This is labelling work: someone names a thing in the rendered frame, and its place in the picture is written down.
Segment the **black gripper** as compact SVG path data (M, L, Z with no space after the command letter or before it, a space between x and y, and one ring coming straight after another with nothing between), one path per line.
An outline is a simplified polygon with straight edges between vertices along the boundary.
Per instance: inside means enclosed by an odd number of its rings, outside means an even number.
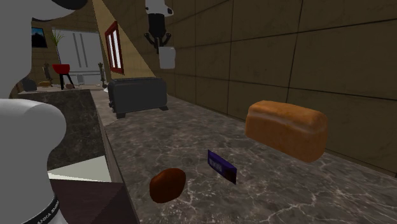
M161 13L150 13L148 15L148 33L144 34L144 37L151 44L156 53L158 53L158 38L159 46L165 46L171 39L171 34L166 32L165 28L165 16Z

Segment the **red framed window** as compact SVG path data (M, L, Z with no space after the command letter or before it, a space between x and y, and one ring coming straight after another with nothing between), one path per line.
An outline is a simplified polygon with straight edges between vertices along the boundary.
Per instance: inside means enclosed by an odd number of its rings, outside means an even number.
M112 72L124 75L118 22L114 21L106 30L104 35L106 39L110 70Z

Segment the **black toaster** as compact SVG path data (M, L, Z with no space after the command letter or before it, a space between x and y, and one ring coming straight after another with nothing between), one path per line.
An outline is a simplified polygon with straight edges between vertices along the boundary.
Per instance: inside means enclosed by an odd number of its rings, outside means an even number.
M134 111L167 107L167 85L162 78L121 78L111 80L108 84L109 107L116 118Z

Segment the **dark slender figure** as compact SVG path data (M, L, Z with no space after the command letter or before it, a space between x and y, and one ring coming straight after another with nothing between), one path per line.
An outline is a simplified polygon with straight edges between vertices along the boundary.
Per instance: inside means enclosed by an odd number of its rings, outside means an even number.
M99 72L100 72L101 81L102 81L102 87L103 87L103 89L106 89L108 87L108 85L105 84L106 76L105 76L104 70L103 70L103 63L99 62L98 66L99 66Z

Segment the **white refrigerator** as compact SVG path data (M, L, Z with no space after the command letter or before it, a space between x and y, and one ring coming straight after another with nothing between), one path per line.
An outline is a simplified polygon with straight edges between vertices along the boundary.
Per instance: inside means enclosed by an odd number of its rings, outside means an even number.
M101 40L98 32L80 32L56 30L62 36L57 49L62 64L70 65L69 75L76 85L99 85L101 72L99 63L103 63Z

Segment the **red bowl on black stand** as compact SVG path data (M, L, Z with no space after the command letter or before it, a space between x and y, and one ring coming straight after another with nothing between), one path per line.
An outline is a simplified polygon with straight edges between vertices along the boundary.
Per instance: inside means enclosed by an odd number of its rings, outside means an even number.
M69 75L70 72L70 65L69 64L53 64L52 65L54 71L59 75L61 89L64 89L64 76L67 76L70 84L73 88L75 88L74 83Z

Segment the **green plant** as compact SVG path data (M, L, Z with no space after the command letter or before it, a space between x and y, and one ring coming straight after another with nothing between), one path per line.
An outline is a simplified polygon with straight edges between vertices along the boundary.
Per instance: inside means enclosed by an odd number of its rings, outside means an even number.
M58 45L59 45L59 41L64 37L63 34L61 34L60 32L57 32L56 30L52 31L52 35L51 35L51 40L53 41L53 44L55 45L55 49L57 51L57 57L59 60L59 63L61 64L61 59L60 59L60 54L59 54L59 49L58 49Z

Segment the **dark bottle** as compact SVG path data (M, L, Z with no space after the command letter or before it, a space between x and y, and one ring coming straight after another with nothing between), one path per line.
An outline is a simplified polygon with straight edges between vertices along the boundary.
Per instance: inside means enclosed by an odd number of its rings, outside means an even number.
M44 63L43 64L43 71L44 71L44 74L45 74L45 78L50 82L50 83L52 83L52 78L51 78L51 76L50 76L50 72L49 72L49 64L48 63Z

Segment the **dark rounded pot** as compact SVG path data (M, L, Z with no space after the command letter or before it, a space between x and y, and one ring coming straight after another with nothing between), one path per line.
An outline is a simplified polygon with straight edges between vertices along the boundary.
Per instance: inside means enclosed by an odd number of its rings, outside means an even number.
M34 80L25 77L21 80L22 86L23 86L23 90L25 92L33 92L37 90L37 85L35 83Z

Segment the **purple snack packet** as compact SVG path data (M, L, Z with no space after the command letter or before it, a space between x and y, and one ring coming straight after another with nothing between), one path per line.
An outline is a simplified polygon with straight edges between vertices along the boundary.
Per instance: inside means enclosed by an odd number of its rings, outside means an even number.
M207 151L207 163L221 176L233 184L237 182L237 168L218 154Z

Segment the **brown round potato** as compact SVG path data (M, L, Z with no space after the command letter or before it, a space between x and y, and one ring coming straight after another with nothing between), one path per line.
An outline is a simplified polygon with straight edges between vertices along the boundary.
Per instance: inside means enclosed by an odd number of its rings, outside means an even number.
M178 198L184 190L186 174L178 168L165 169L150 181L150 197L159 204Z

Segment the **brown bread loaf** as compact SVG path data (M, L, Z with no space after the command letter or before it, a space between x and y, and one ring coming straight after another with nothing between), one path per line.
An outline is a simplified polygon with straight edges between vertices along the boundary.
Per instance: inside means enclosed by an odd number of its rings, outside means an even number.
M260 101L247 112L245 135L303 162L319 159L326 148L328 118L294 104Z

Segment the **dark maroon robot stand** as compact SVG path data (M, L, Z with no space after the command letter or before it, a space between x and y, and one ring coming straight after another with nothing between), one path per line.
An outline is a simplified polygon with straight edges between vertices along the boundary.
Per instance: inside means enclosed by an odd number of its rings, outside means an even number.
M106 158L48 171L68 224L140 224L124 183L111 180Z

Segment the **white rectangular wall plate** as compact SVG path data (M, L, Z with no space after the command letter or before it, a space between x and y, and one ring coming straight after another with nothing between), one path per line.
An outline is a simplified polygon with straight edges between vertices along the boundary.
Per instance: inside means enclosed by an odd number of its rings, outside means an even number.
M175 68L176 49L173 46L161 46L158 56L161 69Z

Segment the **dark wall picture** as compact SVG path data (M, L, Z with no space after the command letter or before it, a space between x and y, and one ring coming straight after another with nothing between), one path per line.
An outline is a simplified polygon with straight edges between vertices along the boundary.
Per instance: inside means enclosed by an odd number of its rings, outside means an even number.
M31 29L31 41L33 48L47 48L45 34L42 28Z

